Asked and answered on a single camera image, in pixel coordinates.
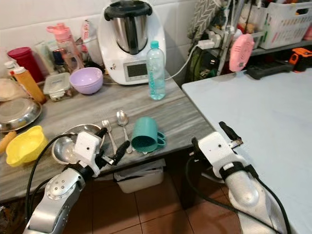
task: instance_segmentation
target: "gray towel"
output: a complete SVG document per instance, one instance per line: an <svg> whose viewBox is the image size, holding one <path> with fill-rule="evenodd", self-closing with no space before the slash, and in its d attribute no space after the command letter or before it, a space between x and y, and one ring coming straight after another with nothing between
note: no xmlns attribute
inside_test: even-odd
<svg viewBox="0 0 312 234"><path fill-rule="evenodd" d="M213 0L197 0L187 34L188 38L192 40L192 47L200 40L218 9L219 7Z"/></svg>

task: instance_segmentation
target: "teal mug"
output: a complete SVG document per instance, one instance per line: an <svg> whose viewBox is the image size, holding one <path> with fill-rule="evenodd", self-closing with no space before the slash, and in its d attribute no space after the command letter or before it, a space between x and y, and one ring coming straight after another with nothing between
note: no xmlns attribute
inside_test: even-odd
<svg viewBox="0 0 312 234"><path fill-rule="evenodd" d="M166 137L158 131L156 121L150 117L139 118L133 130L132 147L139 152L151 152L166 146Z"/></svg>

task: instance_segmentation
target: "metal bowl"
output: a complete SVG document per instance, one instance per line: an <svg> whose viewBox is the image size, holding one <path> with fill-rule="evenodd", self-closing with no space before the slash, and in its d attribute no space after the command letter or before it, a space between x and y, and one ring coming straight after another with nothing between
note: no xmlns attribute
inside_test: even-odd
<svg viewBox="0 0 312 234"><path fill-rule="evenodd" d="M26 127L34 122L42 112L39 102L18 98L0 106L0 129L10 132Z"/></svg>
<svg viewBox="0 0 312 234"><path fill-rule="evenodd" d="M71 129L68 129L63 134L67 133L80 133L80 132L90 132L97 133L101 128L95 124L80 124ZM77 163L77 158L73 152L75 144L69 137L61 137L56 140L52 146L52 157L56 162L60 164L75 164Z"/></svg>

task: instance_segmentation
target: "gray wood-grain countertop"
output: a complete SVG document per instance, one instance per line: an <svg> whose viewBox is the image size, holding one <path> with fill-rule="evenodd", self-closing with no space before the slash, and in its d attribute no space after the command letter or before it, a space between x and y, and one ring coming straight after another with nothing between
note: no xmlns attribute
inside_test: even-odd
<svg viewBox="0 0 312 234"><path fill-rule="evenodd" d="M160 101L149 97L148 85L120 86L104 85L94 95L77 94L73 98L59 102L48 101L43 106L41 116L30 126L41 125L44 134L51 140L67 129L84 123L101 126L103 119L109 119L113 128L112 135L119 146L124 142L123 129L117 125L116 111L123 109L129 116L126 126L129 137L135 121L143 116L156 120L159 130L167 138L167 146L161 150L143 155L140 152L126 154L115 167L106 166L102 172L129 166L138 162L153 159L161 155L190 147L191 138L201 138L213 131L199 111L173 81L166 82L166 97ZM109 137L105 138L107 156L113 155ZM18 167L10 167L5 162L6 156L0 156L0 202L25 196L28 178L33 162ZM58 164L51 156L51 150L39 162L32 190L42 181L59 174L64 165Z"/></svg>

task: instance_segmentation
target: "purple bowl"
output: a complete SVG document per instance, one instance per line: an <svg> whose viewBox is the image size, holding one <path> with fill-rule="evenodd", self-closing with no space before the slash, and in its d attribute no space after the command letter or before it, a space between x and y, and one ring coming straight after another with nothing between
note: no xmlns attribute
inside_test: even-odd
<svg viewBox="0 0 312 234"><path fill-rule="evenodd" d="M102 85L103 85L103 78L99 79L95 83L93 83L89 86L86 86L86 87L75 86L75 85L73 85L73 87L74 87L74 89L76 89L81 94L94 94L98 90L101 89Z"/></svg>
<svg viewBox="0 0 312 234"><path fill-rule="evenodd" d="M69 77L71 85L74 87L86 87L103 80L103 73L96 67L85 67L72 73Z"/></svg>

